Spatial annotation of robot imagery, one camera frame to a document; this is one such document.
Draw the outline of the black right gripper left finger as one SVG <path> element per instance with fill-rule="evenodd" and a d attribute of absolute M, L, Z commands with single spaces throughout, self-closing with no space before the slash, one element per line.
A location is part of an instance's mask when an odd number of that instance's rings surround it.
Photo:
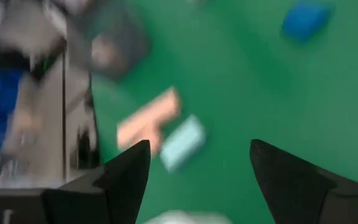
<path fill-rule="evenodd" d="M 141 140 L 107 163 L 42 194 L 50 224 L 135 224 L 150 169 Z"/>

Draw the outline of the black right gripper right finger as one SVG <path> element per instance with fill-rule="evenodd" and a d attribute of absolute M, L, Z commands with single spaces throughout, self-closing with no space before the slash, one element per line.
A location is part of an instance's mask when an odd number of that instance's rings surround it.
<path fill-rule="evenodd" d="M 358 182 L 259 139 L 250 161 L 276 224 L 358 224 Z"/>

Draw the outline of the short salmon block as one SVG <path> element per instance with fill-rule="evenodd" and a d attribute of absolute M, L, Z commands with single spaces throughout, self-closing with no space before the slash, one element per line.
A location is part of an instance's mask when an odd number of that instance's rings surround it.
<path fill-rule="evenodd" d="M 160 150 L 160 146 L 163 140 L 160 128 L 156 125 L 148 125 L 144 127 L 135 136 L 134 144 L 141 140 L 149 140 L 151 156 L 156 156 Z"/>

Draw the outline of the mint rectangular block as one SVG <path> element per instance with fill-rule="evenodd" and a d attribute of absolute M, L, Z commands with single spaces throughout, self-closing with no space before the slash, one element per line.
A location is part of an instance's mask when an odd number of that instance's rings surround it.
<path fill-rule="evenodd" d="M 162 145 L 160 159 L 168 172 L 177 170 L 205 143 L 206 131 L 197 116 L 191 114 Z"/>

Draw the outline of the long salmon block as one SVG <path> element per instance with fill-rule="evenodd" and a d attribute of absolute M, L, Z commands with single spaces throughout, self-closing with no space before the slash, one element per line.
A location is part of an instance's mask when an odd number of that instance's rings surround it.
<path fill-rule="evenodd" d="M 138 109 L 117 125 L 117 146 L 123 149 L 148 125 L 161 125 L 180 114 L 180 97 L 174 87 Z"/>

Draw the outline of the salmon cube block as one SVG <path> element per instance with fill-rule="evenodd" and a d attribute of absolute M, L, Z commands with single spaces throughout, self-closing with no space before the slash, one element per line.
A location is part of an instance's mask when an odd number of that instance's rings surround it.
<path fill-rule="evenodd" d="M 107 68 L 119 59 L 115 43 L 105 35 L 96 36 L 91 43 L 91 59 L 99 68 Z"/>

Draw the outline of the blue cube block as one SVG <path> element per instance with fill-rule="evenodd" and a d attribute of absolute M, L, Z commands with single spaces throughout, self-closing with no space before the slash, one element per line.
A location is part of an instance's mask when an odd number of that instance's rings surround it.
<path fill-rule="evenodd" d="M 286 13 L 282 32 L 299 43 L 306 42 L 329 21 L 334 10 L 332 4 L 316 0 L 301 0 Z"/>

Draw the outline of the dark grey translucent bin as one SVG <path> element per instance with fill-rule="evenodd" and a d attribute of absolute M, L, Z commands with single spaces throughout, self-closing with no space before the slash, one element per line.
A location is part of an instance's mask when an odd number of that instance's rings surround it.
<path fill-rule="evenodd" d="M 98 35 L 111 39 L 119 52 L 117 62 L 107 68 L 97 67 L 91 59 L 91 43 Z M 112 80 L 122 79 L 151 50 L 139 15 L 127 0 L 87 0 L 68 18 L 67 41 L 71 63 Z"/>

